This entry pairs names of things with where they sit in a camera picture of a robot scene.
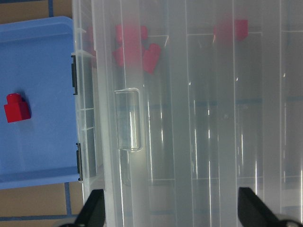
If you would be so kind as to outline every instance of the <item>blue plastic tray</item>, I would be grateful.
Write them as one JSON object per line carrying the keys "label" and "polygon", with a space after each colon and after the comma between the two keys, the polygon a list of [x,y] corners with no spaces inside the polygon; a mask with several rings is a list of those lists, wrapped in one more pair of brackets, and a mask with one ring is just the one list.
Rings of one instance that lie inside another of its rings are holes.
{"label": "blue plastic tray", "polygon": [[[0,25],[0,189],[78,180],[72,52],[67,17]],[[7,123],[10,93],[31,119]]]}

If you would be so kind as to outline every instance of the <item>red lego brick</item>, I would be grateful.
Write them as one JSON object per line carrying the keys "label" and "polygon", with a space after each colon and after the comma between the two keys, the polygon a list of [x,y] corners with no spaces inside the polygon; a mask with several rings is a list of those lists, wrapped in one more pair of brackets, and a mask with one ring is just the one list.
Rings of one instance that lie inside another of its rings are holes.
{"label": "red lego brick", "polygon": [[143,69],[152,74],[160,58],[161,48],[157,44],[151,44],[148,50],[145,50],[143,55]]}
{"label": "red lego brick", "polygon": [[[128,32],[128,31],[130,31],[130,33],[132,33],[132,32],[131,32],[132,30],[133,30],[133,28],[131,28],[131,27],[125,29],[125,31],[124,31],[124,33],[125,33],[125,34],[124,34],[125,39],[130,38],[130,37],[129,37],[129,32]],[[146,39],[147,39],[147,36],[148,36],[147,27],[146,27],[146,26],[141,26],[141,27],[140,27],[140,31],[141,31],[141,39],[146,40]],[[121,25],[121,24],[119,24],[119,25],[116,26],[116,41],[117,41],[117,43],[120,44],[120,45],[121,45],[122,42],[123,42],[122,25]]]}
{"label": "red lego brick", "polygon": [[8,104],[4,110],[8,123],[30,119],[30,112],[26,102],[22,101],[21,95],[14,93],[6,97]]}
{"label": "red lego brick", "polygon": [[248,36],[248,20],[235,20],[235,36],[238,41]]}
{"label": "red lego brick", "polygon": [[[141,45],[141,54],[143,55],[145,52],[145,48]],[[117,62],[117,65],[123,67],[124,65],[124,56],[123,56],[123,46],[120,46],[117,50],[113,52],[113,56]]]}

